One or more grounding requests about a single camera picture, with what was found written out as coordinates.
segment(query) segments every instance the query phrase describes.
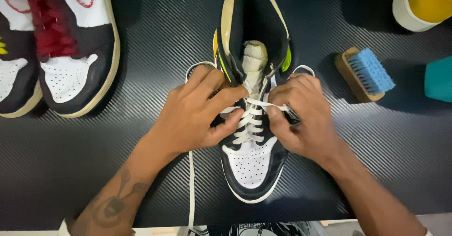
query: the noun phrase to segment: neon yellow accent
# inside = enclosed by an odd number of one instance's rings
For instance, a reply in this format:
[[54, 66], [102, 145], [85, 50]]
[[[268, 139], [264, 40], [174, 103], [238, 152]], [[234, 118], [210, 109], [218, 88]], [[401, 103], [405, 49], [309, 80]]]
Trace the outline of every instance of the neon yellow accent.
[[213, 59], [215, 59], [215, 57], [217, 56], [217, 49], [218, 49], [217, 30], [215, 30], [215, 33], [213, 34]]
[[282, 71], [289, 69], [290, 63], [292, 62], [292, 53], [290, 52], [290, 46], [287, 46], [286, 60], [282, 64]]
[[222, 63], [223, 71], [225, 72], [227, 78], [229, 79], [229, 82], [232, 82], [229, 78], [228, 73], [226, 72], [225, 64], [223, 63], [222, 55], [219, 53], [218, 56], [220, 57], [220, 62]]
[[8, 51], [4, 49], [5, 47], [6, 47], [6, 44], [0, 42], [0, 54], [7, 54], [8, 53]]

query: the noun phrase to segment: hand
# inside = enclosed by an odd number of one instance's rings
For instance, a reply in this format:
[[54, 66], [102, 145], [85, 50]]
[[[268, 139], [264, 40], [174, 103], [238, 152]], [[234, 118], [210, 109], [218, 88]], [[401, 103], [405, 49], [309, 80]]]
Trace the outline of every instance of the hand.
[[[218, 89], [218, 94], [209, 99]], [[214, 128], [210, 123], [226, 107], [246, 96], [248, 91], [241, 85], [227, 87], [221, 71], [200, 65], [186, 84], [170, 91], [157, 121], [137, 147], [156, 152], [170, 162], [182, 152], [214, 146], [235, 132], [244, 111], [234, 110]]]
[[292, 74], [286, 84], [270, 92], [268, 101], [278, 106], [289, 104], [301, 118], [300, 124], [290, 127], [277, 107], [268, 108], [270, 129], [289, 151], [312, 159], [325, 169], [332, 157], [345, 150], [331, 122], [330, 104], [317, 78]]

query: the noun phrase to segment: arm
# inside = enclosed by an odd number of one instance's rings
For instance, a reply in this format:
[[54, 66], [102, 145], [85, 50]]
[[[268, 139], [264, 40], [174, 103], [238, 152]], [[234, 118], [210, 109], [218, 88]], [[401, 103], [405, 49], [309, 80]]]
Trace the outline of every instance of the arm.
[[173, 89], [149, 133], [69, 227], [71, 235], [133, 235], [138, 207], [157, 173], [180, 153], [213, 146], [237, 129], [242, 109], [232, 112], [223, 124], [210, 127], [224, 108], [248, 95], [243, 86], [221, 89], [223, 84], [221, 71], [201, 65], [186, 84]]
[[305, 156], [329, 172], [344, 192], [368, 236], [424, 236], [427, 229], [369, 173], [345, 141], [336, 135], [330, 104], [317, 78], [293, 74], [272, 90], [269, 101], [289, 104], [302, 118], [290, 127], [277, 107], [270, 107], [270, 128], [291, 152]]

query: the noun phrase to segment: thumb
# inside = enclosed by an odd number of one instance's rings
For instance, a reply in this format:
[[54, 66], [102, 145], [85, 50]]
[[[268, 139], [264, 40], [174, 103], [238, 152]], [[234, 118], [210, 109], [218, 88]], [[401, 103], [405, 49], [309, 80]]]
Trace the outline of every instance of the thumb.
[[267, 113], [270, 120], [270, 130], [282, 145], [290, 151], [298, 147], [300, 139], [290, 130], [290, 124], [284, 117], [283, 112], [276, 106], [269, 106]]
[[202, 146], [203, 147], [214, 146], [218, 144], [221, 140], [226, 138], [228, 135], [233, 134], [235, 130], [237, 130], [243, 112], [244, 110], [241, 108], [235, 109], [234, 111], [229, 113], [229, 116], [227, 117], [224, 123], [216, 127], [210, 128]]

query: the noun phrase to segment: red and white sneaker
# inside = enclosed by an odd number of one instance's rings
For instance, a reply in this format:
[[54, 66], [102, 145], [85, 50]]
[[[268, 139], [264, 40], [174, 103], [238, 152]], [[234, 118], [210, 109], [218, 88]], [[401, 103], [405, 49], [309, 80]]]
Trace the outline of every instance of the red and white sneaker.
[[0, 0], [0, 116], [20, 117], [42, 98], [27, 0]]
[[44, 100], [62, 117], [91, 111], [110, 88], [119, 36], [110, 0], [28, 0]]

